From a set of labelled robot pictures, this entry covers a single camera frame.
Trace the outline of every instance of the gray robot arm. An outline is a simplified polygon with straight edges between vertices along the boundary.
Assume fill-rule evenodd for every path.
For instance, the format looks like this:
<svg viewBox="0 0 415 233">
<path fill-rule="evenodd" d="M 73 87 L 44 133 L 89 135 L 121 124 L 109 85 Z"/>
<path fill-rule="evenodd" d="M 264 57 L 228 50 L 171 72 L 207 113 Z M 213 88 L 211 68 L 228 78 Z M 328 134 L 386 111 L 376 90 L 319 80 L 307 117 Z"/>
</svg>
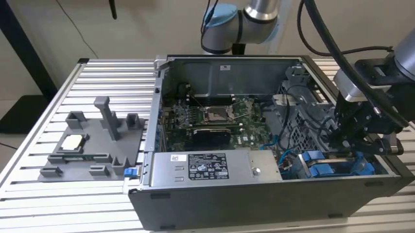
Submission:
<svg viewBox="0 0 415 233">
<path fill-rule="evenodd" d="M 276 32 L 279 2 L 251 0 L 239 11 L 233 5 L 217 4 L 212 19 L 204 25 L 203 50 L 211 54 L 224 54 L 231 51 L 232 44 L 264 42 Z"/>
</svg>

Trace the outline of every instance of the power supply label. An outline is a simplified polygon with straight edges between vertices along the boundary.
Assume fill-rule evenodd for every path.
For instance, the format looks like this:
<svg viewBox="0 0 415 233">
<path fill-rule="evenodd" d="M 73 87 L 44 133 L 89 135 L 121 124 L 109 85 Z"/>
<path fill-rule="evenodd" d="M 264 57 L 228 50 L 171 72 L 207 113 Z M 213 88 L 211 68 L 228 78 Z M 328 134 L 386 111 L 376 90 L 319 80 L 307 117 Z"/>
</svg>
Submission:
<svg viewBox="0 0 415 233">
<path fill-rule="evenodd" d="M 189 154 L 188 178 L 192 181 L 228 179 L 228 162 L 224 153 Z"/>
</svg>

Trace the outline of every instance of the metal rail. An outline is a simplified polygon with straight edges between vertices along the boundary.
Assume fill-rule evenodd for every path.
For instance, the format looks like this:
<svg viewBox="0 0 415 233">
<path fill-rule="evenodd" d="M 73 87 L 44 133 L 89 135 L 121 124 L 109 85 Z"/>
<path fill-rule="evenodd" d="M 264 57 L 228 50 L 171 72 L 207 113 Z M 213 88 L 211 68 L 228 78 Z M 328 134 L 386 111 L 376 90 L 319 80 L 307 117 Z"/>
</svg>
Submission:
<svg viewBox="0 0 415 233">
<path fill-rule="evenodd" d="M 315 60 L 332 79 L 336 63 Z M 100 117 L 93 97 L 111 96 L 111 109 L 119 117 L 135 112 L 148 118 L 153 85 L 152 60 L 89 60 L 77 65 L 39 123 L 0 174 L 0 233 L 119 232 L 145 233 L 127 195 L 123 181 L 39 183 L 39 169 L 47 163 L 65 130 L 69 111 L 81 110 L 87 118 Z M 400 156 L 415 171 L 415 129 L 398 135 L 406 150 Z M 371 201 L 347 219 L 318 220 L 213 229 L 195 233 L 368 233 L 415 231 L 415 183 L 392 197 Z"/>
</svg>

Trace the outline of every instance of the motherboard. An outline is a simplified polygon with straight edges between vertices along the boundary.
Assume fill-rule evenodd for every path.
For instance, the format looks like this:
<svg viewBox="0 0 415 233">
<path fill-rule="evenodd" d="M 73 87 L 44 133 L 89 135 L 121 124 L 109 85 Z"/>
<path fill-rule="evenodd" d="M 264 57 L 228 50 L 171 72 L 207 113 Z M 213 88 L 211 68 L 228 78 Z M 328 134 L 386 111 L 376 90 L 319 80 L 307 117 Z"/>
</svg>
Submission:
<svg viewBox="0 0 415 233">
<path fill-rule="evenodd" d="M 259 150 L 273 138 L 260 103 L 248 96 L 177 100 L 163 108 L 163 121 L 167 152 Z"/>
</svg>

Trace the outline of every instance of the white label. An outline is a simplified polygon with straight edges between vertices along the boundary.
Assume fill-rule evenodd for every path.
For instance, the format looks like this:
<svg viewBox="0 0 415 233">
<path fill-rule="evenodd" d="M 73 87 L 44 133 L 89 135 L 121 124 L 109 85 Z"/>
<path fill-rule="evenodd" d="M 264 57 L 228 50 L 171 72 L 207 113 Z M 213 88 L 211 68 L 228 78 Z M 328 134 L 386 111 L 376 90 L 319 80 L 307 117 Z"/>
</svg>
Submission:
<svg viewBox="0 0 415 233">
<path fill-rule="evenodd" d="M 187 161 L 187 154 L 172 154 L 169 161 L 172 161 L 172 162 L 185 162 Z"/>
<path fill-rule="evenodd" d="M 220 66 L 220 70 L 231 70 L 231 65 Z"/>
<path fill-rule="evenodd" d="M 64 139 L 64 142 L 60 147 L 64 150 L 75 150 L 79 147 L 81 140 L 83 140 L 83 135 L 72 134 Z"/>
</svg>

